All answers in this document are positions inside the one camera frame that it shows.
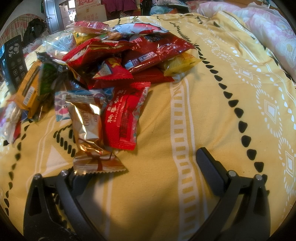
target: black box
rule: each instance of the black box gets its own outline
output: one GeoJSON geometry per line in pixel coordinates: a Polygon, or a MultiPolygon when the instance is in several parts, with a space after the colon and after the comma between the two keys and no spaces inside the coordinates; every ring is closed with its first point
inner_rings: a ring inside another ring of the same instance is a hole
{"type": "Polygon", "coordinates": [[[2,45],[0,65],[9,92],[15,94],[28,72],[20,35],[2,45]]]}

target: yellow bedsheet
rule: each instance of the yellow bedsheet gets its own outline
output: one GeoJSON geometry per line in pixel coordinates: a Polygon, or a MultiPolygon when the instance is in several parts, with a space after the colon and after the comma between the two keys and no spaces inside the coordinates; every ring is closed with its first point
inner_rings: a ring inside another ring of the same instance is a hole
{"type": "MultiPolygon", "coordinates": [[[[108,240],[187,240],[218,201],[195,161],[204,146],[227,170],[263,176],[273,233],[296,197],[293,82],[244,24],[225,12],[211,20],[167,14],[108,23],[141,21],[191,42],[196,49],[189,53],[203,62],[177,76],[178,83],[151,87],[136,149],[117,153],[128,172],[97,175],[79,197],[86,214],[108,240]]],[[[33,175],[72,166],[71,121],[57,123],[52,110],[40,123],[25,122],[16,143],[0,148],[0,203],[22,232],[33,175]]]]}

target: door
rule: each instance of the door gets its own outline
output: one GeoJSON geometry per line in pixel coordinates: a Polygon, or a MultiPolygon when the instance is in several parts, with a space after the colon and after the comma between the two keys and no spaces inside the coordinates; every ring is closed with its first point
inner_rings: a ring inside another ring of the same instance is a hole
{"type": "Polygon", "coordinates": [[[59,31],[54,0],[43,0],[43,6],[49,33],[54,34],[59,31]]]}

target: white wall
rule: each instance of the white wall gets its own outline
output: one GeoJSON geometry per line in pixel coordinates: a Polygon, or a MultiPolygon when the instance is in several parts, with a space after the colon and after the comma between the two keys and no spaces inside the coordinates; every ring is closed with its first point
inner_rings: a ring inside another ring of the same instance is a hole
{"type": "Polygon", "coordinates": [[[0,31],[0,36],[3,34],[6,27],[18,16],[21,16],[26,13],[35,14],[42,19],[45,19],[43,13],[41,13],[41,0],[23,0],[12,12],[10,17],[7,19],[3,28],[0,31]]]}

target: patterned headboard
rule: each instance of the patterned headboard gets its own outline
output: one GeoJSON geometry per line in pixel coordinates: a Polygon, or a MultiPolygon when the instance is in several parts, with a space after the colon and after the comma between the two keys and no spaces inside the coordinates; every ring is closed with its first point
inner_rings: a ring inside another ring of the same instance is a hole
{"type": "Polygon", "coordinates": [[[6,41],[8,41],[9,39],[17,36],[17,35],[21,35],[21,37],[23,37],[28,23],[30,21],[32,21],[34,18],[39,18],[40,20],[41,17],[35,15],[35,14],[23,14],[17,18],[15,18],[5,29],[5,31],[3,32],[2,36],[0,37],[0,46],[2,46],[6,41]]]}

